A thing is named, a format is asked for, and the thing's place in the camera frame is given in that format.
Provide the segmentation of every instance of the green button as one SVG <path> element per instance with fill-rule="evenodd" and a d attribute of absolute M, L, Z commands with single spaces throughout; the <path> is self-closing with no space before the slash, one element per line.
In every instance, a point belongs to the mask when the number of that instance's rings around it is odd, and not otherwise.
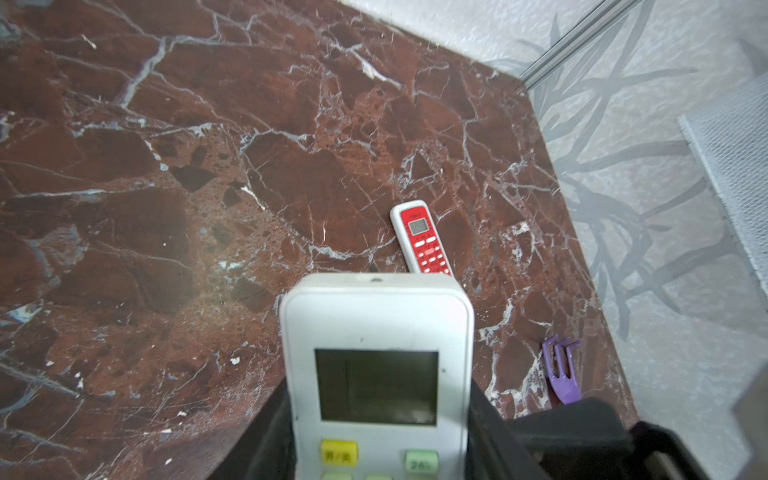
<path fill-rule="evenodd" d="M 437 473 L 437 452 L 434 450 L 408 450 L 406 452 L 406 472 Z"/>
<path fill-rule="evenodd" d="M 325 472 L 322 480 L 352 480 L 351 473 Z"/>

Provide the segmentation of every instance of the metal strip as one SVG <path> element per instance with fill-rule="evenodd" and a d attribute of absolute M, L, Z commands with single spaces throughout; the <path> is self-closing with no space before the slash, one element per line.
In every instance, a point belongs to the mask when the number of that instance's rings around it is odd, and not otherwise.
<path fill-rule="evenodd" d="M 591 40 L 607 27 L 619 15 L 627 11 L 641 0 L 605 0 L 597 6 L 584 20 L 565 34 L 558 43 L 547 50 L 537 61 L 528 67 L 519 77 L 525 87 L 530 90 L 536 84 L 544 80 L 568 57 L 574 54 L 579 47 Z"/>

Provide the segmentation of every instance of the marble countertop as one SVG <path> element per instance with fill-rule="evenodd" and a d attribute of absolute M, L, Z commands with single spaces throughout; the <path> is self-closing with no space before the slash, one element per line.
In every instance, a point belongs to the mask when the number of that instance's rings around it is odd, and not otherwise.
<path fill-rule="evenodd" d="M 0 24 L 0 472 L 204 478 L 313 271 L 406 271 L 431 207 L 507 418 L 540 343 L 637 420 L 522 85 L 328 0 L 16 2 Z"/>

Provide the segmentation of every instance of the red faceplate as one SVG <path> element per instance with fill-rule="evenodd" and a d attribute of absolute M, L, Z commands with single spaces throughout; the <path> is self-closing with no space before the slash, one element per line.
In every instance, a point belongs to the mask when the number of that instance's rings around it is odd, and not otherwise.
<path fill-rule="evenodd" d="M 429 230 L 414 235 L 411 232 L 410 223 L 422 218 L 426 221 Z M 400 219 L 406 226 L 411 248 L 416 254 L 422 273 L 447 273 L 450 275 L 451 270 L 448 268 L 448 261 L 442 251 L 442 243 L 437 236 L 437 229 L 429 219 L 427 209 L 424 207 L 409 208 L 401 212 Z"/>

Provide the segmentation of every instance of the fork tine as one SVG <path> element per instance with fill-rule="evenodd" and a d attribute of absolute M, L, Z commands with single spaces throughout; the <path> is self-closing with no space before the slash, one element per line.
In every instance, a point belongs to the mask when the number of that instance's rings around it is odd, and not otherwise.
<path fill-rule="evenodd" d="M 541 354 L 544 356 L 544 364 L 547 367 L 547 376 L 550 379 L 553 379 L 555 377 L 554 377 L 554 371 L 552 370 L 552 361 L 549 358 L 549 347 L 552 345 L 552 343 L 555 343 L 557 341 L 558 341 L 558 336 L 555 335 L 555 336 L 552 336 L 552 337 L 546 339 L 541 344 Z"/>
<path fill-rule="evenodd" d="M 573 343 L 569 343 L 565 346 L 565 354 L 568 356 L 568 370 L 571 372 L 571 378 L 576 378 L 576 369 L 574 368 L 574 356 L 573 348 L 579 346 L 581 340 L 576 340 Z"/>
<path fill-rule="evenodd" d="M 554 357 L 558 361 L 558 378 L 559 379 L 568 378 L 568 376 L 565 375 L 565 370 L 564 370 L 565 364 L 563 363 L 562 350 L 564 349 L 563 345 L 570 341 L 571 341 L 571 337 L 567 337 L 562 341 L 555 343 L 554 345 Z"/>

